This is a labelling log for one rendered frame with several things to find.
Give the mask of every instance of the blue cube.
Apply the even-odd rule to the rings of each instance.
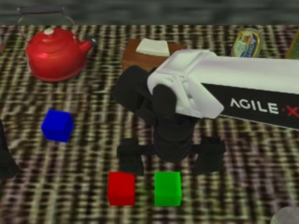
[[[41,126],[47,140],[65,143],[68,142],[73,128],[71,113],[52,109],[48,110]]]

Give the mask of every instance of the wooden box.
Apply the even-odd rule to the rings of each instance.
[[[163,56],[153,56],[153,55],[137,53],[136,49],[140,44],[140,42],[141,40],[137,40],[137,39],[130,39],[128,41],[125,52],[121,60],[123,71],[132,65],[137,65],[147,71],[150,71],[153,68],[159,67],[167,59],[167,57],[163,57]],[[177,50],[187,49],[187,46],[168,43],[168,48],[169,48],[170,55],[172,55]]]

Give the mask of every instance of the green object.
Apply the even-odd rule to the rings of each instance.
[[[182,183],[180,172],[155,172],[155,206],[180,206]]]

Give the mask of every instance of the kettle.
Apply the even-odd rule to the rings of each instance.
[[[85,67],[87,53],[97,44],[94,37],[80,41],[74,33],[62,28],[47,28],[29,39],[20,28],[24,15],[61,13],[74,26],[74,21],[64,13],[62,6],[29,6],[18,8],[17,27],[27,41],[26,59],[31,74],[46,82],[70,79]]]

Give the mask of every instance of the cube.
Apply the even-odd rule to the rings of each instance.
[[[47,140],[68,142],[74,124],[71,113],[57,110],[48,110],[41,129]]]
[[[179,172],[155,172],[155,206],[180,206],[182,184]]]
[[[110,205],[135,205],[135,176],[109,172],[107,197]]]

